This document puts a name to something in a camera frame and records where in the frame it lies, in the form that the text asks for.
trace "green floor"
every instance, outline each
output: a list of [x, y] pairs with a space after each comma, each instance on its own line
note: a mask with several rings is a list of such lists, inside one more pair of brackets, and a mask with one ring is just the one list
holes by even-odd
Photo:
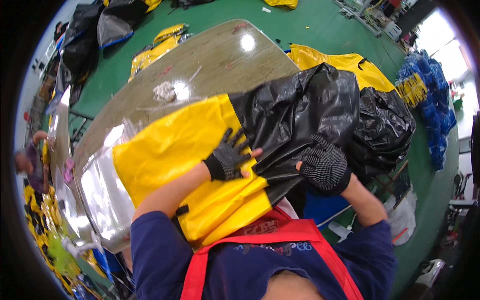
[[[170, 1], [162, 2], [145, 17], [128, 41], [101, 52], [98, 68], [89, 77], [80, 101], [74, 108], [96, 115], [112, 95], [126, 84], [132, 54], [151, 43], [161, 29], [177, 23], [188, 23], [189, 32], [200, 33], [236, 18], [252, 22], [272, 40], [280, 39], [283, 49], [288, 49], [288, 43], [295, 43], [326, 54], [359, 53], [379, 67], [391, 82], [395, 82], [397, 67], [402, 64], [404, 54], [388, 37], [375, 38], [356, 20], [346, 19], [338, 12], [340, 8], [330, 0], [299, 0], [295, 10], [270, 7], [271, 13], [263, 12], [263, 6], [267, 5], [262, 0], [216, 0], [186, 11], [177, 9], [168, 15], [171, 12]], [[395, 248], [399, 265], [391, 298], [399, 295], [430, 251], [452, 192], [453, 177], [458, 166], [457, 141], [455, 128], [450, 133], [445, 169], [435, 173], [431, 170], [425, 129], [421, 121], [417, 121], [417, 131], [408, 155], [409, 174], [418, 196], [417, 229], [406, 244]], [[347, 225], [352, 216], [353, 212], [347, 211], [336, 221]], [[333, 233], [325, 232], [325, 235], [330, 241], [335, 240]]]

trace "person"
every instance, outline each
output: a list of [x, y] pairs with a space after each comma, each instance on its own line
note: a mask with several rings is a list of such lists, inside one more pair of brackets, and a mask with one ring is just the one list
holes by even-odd
[[62, 24], [62, 22], [58, 22], [57, 25], [55, 25], [55, 33], [53, 34], [53, 40], [55, 43], [57, 43], [65, 31], [67, 31], [67, 27], [68, 23]]
[[42, 153], [38, 149], [41, 140], [47, 138], [45, 131], [39, 130], [32, 140], [27, 144], [24, 151], [17, 151], [15, 157], [15, 168], [17, 174], [26, 175], [28, 184], [40, 194], [48, 193], [48, 165], [42, 162]]
[[347, 199], [361, 230], [331, 246], [313, 220], [292, 219], [276, 206], [193, 253], [170, 220], [182, 199], [209, 180], [249, 177], [238, 164], [262, 154], [258, 148], [241, 155], [247, 146], [236, 145], [242, 130], [229, 139], [231, 133], [228, 129], [206, 160], [152, 192], [135, 211], [131, 251], [137, 298], [387, 299], [396, 269], [387, 214], [350, 172], [342, 151], [318, 134], [296, 168], [323, 193]]

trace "blue fabric pile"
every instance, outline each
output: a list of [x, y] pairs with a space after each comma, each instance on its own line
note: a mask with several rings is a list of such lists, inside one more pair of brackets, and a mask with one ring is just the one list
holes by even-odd
[[455, 113], [448, 106], [450, 89], [442, 66], [430, 58], [425, 50], [409, 53], [396, 78], [403, 81], [417, 73], [428, 88], [425, 101], [418, 104], [428, 135], [428, 147], [435, 171], [445, 164], [448, 133], [456, 125]]

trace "dotted grip glove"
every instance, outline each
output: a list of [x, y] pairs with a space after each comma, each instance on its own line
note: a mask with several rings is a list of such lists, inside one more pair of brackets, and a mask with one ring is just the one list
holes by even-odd
[[351, 171], [342, 150], [318, 134], [312, 134], [313, 147], [301, 153], [300, 174], [327, 195], [343, 192], [350, 182]]
[[248, 140], [235, 146], [243, 134], [243, 128], [240, 128], [231, 139], [228, 139], [232, 132], [233, 130], [228, 128], [217, 148], [204, 160], [212, 180], [226, 181], [243, 178], [237, 165], [251, 158], [250, 153], [240, 154], [248, 146]]

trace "black fingerless glove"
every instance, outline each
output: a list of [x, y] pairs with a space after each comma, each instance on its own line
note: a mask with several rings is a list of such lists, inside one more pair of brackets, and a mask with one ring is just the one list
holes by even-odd
[[250, 153], [245, 155], [240, 154], [240, 152], [248, 146], [248, 140], [235, 146], [243, 134], [243, 128], [240, 128], [231, 139], [228, 139], [232, 132], [233, 130], [228, 128], [217, 148], [204, 160], [204, 163], [210, 171], [212, 180], [226, 181], [243, 178], [237, 165], [251, 158]]
[[318, 134], [312, 134], [313, 147], [301, 153], [300, 173], [327, 195], [343, 192], [350, 182], [351, 171], [342, 150]]

